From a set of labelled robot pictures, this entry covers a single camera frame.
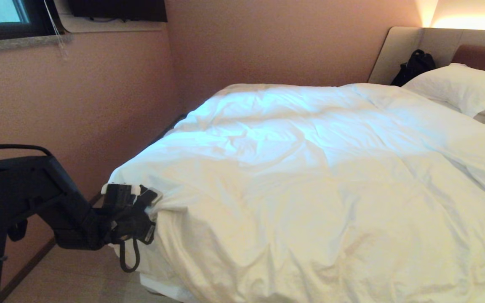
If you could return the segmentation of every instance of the black backpack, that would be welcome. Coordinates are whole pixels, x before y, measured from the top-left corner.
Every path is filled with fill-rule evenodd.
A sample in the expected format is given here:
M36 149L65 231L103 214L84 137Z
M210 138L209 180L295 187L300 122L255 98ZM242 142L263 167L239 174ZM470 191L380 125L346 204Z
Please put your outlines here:
M400 72L394 78L391 85L403 86L414 77L435 69L435 62L430 54L423 50L416 50L411 54L407 63L400 65Z

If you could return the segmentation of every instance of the white duvet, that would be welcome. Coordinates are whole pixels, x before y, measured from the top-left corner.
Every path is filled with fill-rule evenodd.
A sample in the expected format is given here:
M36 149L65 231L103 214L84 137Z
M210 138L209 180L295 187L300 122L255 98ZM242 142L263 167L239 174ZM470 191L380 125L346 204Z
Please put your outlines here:
M402 88L232 85L110 182L164 192L182 301L485 303L485 125Z

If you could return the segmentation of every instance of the television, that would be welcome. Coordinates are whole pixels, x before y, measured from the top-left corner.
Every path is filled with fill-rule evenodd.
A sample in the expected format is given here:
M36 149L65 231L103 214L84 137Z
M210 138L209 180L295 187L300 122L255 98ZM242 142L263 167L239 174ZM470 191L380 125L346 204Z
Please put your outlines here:
M75 17L167 22L164 0L69 0Z

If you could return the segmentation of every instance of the floor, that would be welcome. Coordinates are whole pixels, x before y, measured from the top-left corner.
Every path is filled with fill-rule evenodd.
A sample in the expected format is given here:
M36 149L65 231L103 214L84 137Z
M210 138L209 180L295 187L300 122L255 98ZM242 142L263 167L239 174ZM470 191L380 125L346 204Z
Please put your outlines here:
M176 303L153 295L137 272L127 274L111 247L98 251L54 247L4 303Z

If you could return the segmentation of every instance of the window sill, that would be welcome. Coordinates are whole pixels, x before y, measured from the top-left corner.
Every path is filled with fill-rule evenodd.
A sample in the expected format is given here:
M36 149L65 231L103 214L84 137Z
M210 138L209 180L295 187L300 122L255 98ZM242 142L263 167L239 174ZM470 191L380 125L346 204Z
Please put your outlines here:
M70 42L73 40L73 36L70 34L60 36L63 42ZM59 39L57 36L40 36L29 37L19 39L0 40L0 51L12 50L14 48L32 48L34 46L58 44Z

